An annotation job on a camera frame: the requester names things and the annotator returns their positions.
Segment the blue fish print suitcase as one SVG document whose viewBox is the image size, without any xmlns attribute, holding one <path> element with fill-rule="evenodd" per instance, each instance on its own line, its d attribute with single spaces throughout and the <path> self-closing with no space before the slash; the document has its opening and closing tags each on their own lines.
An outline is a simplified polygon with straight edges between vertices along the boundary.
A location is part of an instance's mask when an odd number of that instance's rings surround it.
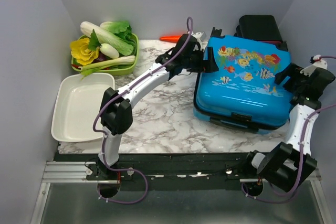
<svg viewBox="0 0 336 224">
<path fill-rule="evenodd" d="M 275 84 L 275 75 L 291 62 L 279 46 L 221 35 L 213 28 L 217 72 L 200 73 L 194 91 L 194 115 L 207 122 L 250 132 L 272 131 L 289 117 L 292 95 Z"/>
</svg>

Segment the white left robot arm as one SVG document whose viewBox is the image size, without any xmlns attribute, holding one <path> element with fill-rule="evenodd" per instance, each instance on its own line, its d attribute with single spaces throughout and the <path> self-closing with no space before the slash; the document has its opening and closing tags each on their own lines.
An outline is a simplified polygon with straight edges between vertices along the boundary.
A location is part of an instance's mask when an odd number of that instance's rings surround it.
<svg viewBox="0 0 336 224">
<path fill-rule="evenodd" d="M 212 47 L 201 48 L 190 34 L 184 34 L 164 54 L 157 56 L 155 63 L 138 78 L 118 90 L 108 88 L 103 94 L 101 108 L 94 124 L 101 123 L 103 134 L 98 173 L 104 179 L 112 179 L 119 169 L 119 147 L 123 133 L 133 123 L 135 105 L 157 86 L 179 75 L 182 70 L 196 73 L 212 73 L 219 70 Z"/>
</svg>

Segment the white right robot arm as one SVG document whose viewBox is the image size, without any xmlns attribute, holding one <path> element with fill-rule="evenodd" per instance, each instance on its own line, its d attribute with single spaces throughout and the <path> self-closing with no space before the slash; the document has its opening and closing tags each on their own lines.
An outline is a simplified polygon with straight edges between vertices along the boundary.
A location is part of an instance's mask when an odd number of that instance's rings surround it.
<svg viewBox="0 0 336 224">
<path fill-rule="evenodd" d="M 241 165 L 246 177 L 258 175 L 285 195 L 294 193 L 317 167 L 317 161 L 311 156 L 311 134 L 319 113 L 324 110 L 319 99 L 335 80 L 323 57 L 311 62 L 305 68 L 291 63 L 275 75 L 275 84 L 281 84 L 293 95 L 285 141 L 267 155 L 252 152 L 251 159 Z"/>
</svg>

